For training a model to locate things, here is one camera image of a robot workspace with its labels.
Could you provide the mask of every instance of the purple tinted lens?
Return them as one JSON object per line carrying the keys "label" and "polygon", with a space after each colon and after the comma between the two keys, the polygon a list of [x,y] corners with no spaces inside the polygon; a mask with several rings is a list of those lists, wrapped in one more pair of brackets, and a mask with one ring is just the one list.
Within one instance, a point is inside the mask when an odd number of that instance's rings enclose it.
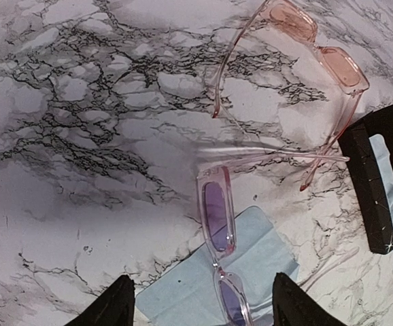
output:
{"label": "purple tinted lens", "polygon": [[216,182],[204,186],[204,207],[211,242],[217,251],[227,247],[226,207],[224,192]]}
{"label": "purple tinted lens", "polygon": [[230,319],[234,322],[235,326],[246,326],[240,301],[236,293],[224,281],[220,281],[220,288],[222,301]]}

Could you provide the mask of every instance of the light blue cloth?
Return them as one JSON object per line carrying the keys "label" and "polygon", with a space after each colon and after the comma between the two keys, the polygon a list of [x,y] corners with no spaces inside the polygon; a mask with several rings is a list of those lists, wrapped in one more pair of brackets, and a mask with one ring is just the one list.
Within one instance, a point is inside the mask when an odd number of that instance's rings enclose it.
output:
{"label": "light blue cloth", "polygon": [[390,163],[390,152],[388,151],[386,140],[381,134],[375,134],[369,137],[369,141],[371,142],[379,172],[381,173],[384,189],[386,190],[388,207],[393,225],[393,168]]}
{"label": "light blue cloth", "polygon": [[[296,280],[299,265],[258,207],[236,218],[237,248],[221,259],[240,276],[257,325],[272,325],[272,285],[277,272]],[[136,297],[136,307],[156,326],[225,325],[213,283],[214,268],[204,244]]]}

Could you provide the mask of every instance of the pink sunglasses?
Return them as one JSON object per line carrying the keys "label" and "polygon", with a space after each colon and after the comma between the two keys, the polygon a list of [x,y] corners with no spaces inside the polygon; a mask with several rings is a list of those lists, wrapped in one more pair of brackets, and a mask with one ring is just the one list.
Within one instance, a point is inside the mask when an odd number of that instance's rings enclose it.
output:
{"label": "pink sunglasses", "polygon": [[[319,63],[337,82],[340,89],[345,94],[349,95],[349,99],[346,101],[344,107],[341,108],[330,135],[318,152],[320,155],[325,155],[349,126],[352,116],[360,102],[362,93],[368,90],[370,85],[364,73],[354,62],[354,59],[344,50],[338,47],[321,47],[315,44],[315,38],[318,32],[317,24],[308,14],[288,0],[265,0],[230,44],[228,53],[222,61],[216,76],[215,111],[213,117],[218,116],[222,106],[220,99],[220,82],[225,66],[236,45],[239,43],[239,40],[247,32],[257,17],[259,17],[262,22],[267,22],[279,31],[289,35],[295,41],[306,45]],[[229,114],[226,109],[224,109],[224,111],[237,125],[239,125],[236,119]],[[301,184],[301,191],[307,189],[313,181],[315,171],[321,160],[321,158],[317,158],[313,161],[311,167],[306,172],[305,180]]]}
{"label": "pink sunglasses", "polygon": [[205,243],[213,259],[213,280],[224,318],[234,326],[252,326],[250,307],[246,300],[241,279],[225,272],[219,261],[231,255],[236,248],[235,215],[231,192],[229,168],[250,162],[275,158],[311,158],[345,162],[343,156],[322,156],[308,153],[270,153],[230,161],[199,173],[196,178],[198,208],[203,226]]}

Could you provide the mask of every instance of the marble surface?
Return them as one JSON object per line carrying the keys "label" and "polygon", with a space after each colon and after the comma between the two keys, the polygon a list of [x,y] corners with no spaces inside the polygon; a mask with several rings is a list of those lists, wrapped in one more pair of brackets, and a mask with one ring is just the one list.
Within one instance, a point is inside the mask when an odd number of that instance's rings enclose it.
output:
{"label": "marble surface", "polygon": [[[392,104],[390,2],[299,4],[319,25],[318,43],[343,47],[368,77],[356,118]],[[130,274],[140,291],[189,256],[203,241],[200,148],[322,142],[341,104],[337,88],[265,26],[239,44],[223,79],[245,134],[225,115],[211,119],[213,75],[258,6],[0,0],[1,326],[64,325],[118,275]],[[301,265],[299,280],[359,247],[309,293],[347,325],[393,326],[393,252],[369,252],[345,164],[326,164],[301,193],[306,165],[235,169],[236,213],[265,211]]]}

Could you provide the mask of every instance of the pink tinted lens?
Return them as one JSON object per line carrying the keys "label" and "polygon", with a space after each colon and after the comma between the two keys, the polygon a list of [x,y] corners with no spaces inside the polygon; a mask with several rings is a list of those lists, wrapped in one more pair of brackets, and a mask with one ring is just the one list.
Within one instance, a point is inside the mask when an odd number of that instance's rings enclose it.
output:
{"label": "pink tinted lens", "polygon": [[263,11],[261,16],[297,41],[313,43],[315,40],[316,23],[293,5],[276,5],[272,9]]}
{"label": "pink tinted lens", "polygon": [[204,186],[204,209],[210,240],[217,251],[225,251],[228,245],[225,196],[216,182]]}
{"label": "pink tinted lens", "polygon": [[353,60],[340,48],[322,48],[324,64],[345,87],[360,83],[361,77]]}

